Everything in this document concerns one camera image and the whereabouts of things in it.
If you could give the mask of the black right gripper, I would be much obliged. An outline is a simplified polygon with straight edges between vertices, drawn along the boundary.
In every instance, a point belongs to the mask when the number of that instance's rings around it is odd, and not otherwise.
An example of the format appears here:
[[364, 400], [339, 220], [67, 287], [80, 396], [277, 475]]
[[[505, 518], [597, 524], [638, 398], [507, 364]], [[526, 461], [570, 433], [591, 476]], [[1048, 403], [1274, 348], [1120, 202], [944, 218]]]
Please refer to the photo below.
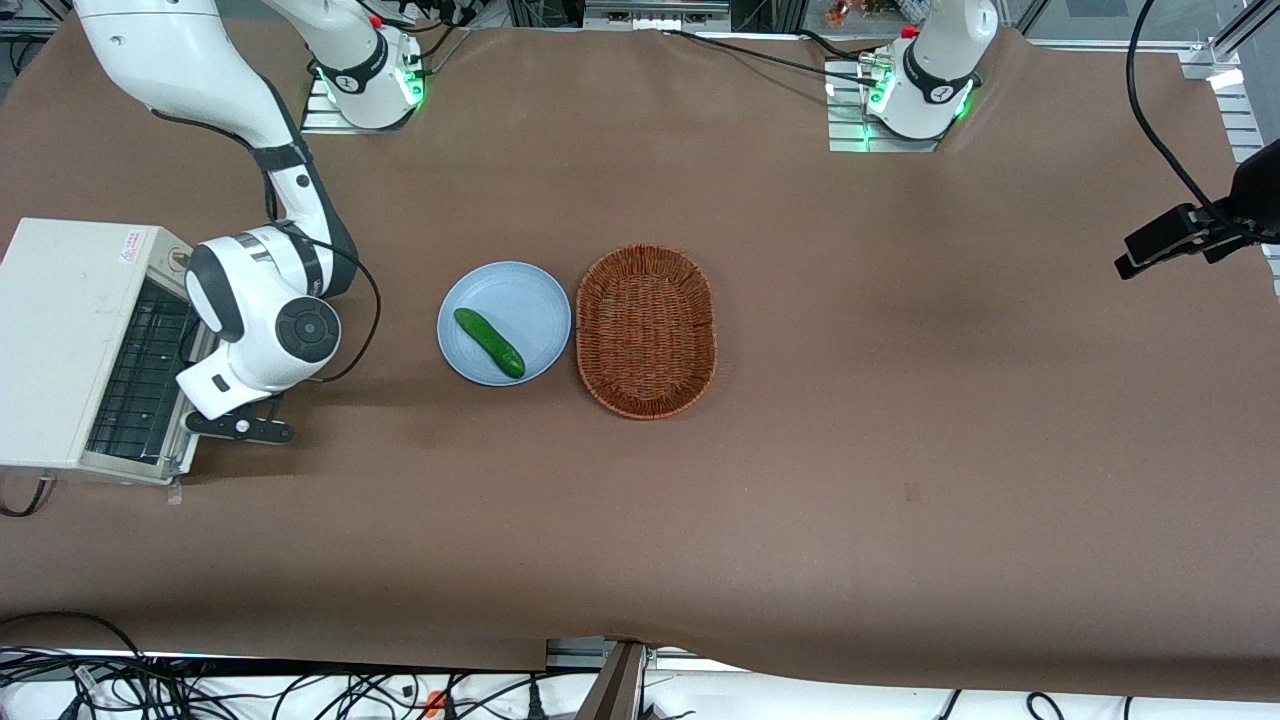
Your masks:
[[279, 416], [283, 397], [269, 396], [246, 404], [216, 419], [198, 411], [186, 414], [184, 428], [204, 437], [250, 442], [257, 445], [287, 445], [294, 438], [294, 428]]

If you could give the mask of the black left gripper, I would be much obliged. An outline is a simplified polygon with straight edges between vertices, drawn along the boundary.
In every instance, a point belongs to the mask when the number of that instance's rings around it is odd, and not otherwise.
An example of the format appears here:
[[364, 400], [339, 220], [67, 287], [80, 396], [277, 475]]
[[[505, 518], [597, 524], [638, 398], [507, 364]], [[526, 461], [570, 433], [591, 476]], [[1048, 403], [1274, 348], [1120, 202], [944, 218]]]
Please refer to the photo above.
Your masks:
[[1254, 245], [1277, 245], [1279, 140], [1244, 160], [1226, 197], [1213, 202], [1219, 218], [1203, 208], [1179, 204], [1125, 238], [1125, 254], [1114, 260], [1129, 281], [1176, 258], [1201, 255], [1208, 264]]

